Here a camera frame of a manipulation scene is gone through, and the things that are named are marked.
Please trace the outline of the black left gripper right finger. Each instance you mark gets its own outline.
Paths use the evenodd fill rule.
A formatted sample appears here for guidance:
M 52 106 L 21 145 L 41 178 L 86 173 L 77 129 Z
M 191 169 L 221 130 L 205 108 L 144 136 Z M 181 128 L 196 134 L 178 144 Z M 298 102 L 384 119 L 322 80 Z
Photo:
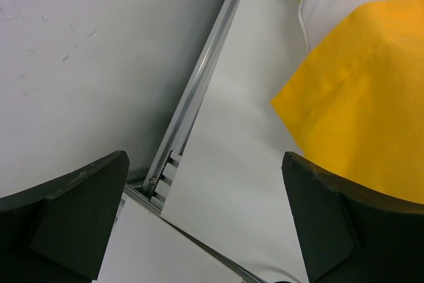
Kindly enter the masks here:
M 286 152 L 282 175 L 310 282 L 422 282 L 423 205 Z

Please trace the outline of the yellow pillowcase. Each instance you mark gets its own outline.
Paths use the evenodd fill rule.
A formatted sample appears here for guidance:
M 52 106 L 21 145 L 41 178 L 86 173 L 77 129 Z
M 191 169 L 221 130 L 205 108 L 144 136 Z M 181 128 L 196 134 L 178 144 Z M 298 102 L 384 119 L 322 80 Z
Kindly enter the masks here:
M 357 7 L 271 104 L 309 161 L 422 203 L 423 0 Z

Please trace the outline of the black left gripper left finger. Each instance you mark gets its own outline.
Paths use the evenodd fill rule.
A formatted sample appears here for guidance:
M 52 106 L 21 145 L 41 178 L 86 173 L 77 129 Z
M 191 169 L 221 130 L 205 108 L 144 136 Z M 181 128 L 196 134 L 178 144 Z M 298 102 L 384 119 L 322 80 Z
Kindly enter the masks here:
M 115 151 L 1 198 L 1 281 L 97 280 L 128 171 Z

